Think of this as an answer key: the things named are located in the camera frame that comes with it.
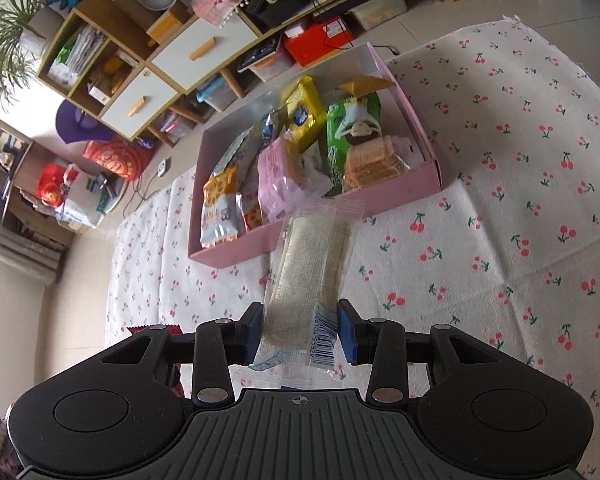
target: white drawer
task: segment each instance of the white drawer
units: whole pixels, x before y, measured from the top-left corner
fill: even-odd
[[[104,112],[102,122],[124,137],[132,139],[176,95],[178,95],[176,90],[145,68],[120,92],[113,104]],[[129,111],[142,98],[144,98],[144,105],[129,117]]]
[[[190,60],[189,55],[211,38],[215,38],[214,46],[206,54]],[[155,56],[152,63],[189,93],[194,85],[217,72],[227,59],[256,38],[256,34],[236,14],[222,27],[197,19]]]

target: metal screw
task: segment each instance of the metal screw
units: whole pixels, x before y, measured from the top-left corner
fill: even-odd
[[[227,397],[229,397],[229,394],[222,388],[204,388],[198,392],[198,400],[209,404],[222,402]]]
[[[371,396],[383,404],[393,404],[394,402],[401,401],[404,397],[402,392],[395,388],[378,388]]]

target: crosshair marking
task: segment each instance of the crosshair marking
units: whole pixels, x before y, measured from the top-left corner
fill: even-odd
[[[291,399],[291,402],[294,403],[296,406],[302,406],[303,404],[308,403],[309,400],[311,399],[307,399],[305,396],[298,395]]]

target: wooden drawer handle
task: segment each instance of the wooden drawer handle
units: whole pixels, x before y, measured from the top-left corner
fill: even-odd
[[[131,110],[129,110],[127,112],[127,115],[129,117],[133,117],[135,114],[137,114],[140,110],[142,110],[142,108],[144,107],[144,104],[146,103],[146,99],[144,97],[141,97],[138,99],[138,102],[136,104],[133,105],[133,107],[131,108]]]
[[[189,59],[192,61],[195,61],[199,57],[204,56],[207,52],[209,52],[214,47],[215,44],[216,44],[216,37],[212,36],[211,38],[206,40],[205,43],[203,43],[196,50],[194,50],[191,54],[189,54]]]

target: cherry print tablecloth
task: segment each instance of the cherry print tablecloth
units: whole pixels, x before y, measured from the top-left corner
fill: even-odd
[[[458,30],[390,68],[430,134],[445,190],[365,219],[343,297],[411,331],[452,323],[575,388],[595,420],[579,469],[600,478],[600,89],[508,20]],[[126,326],[192,331],[237,318],[264,296],[268,256],[227,269],[188,260],[193,171],[119,229],[108,344]],[[426,377],[412,371],[422,394]],[[336,348],[334,384],[364,394],[368,374]],[[258,386],[232,377],[236,389]]]

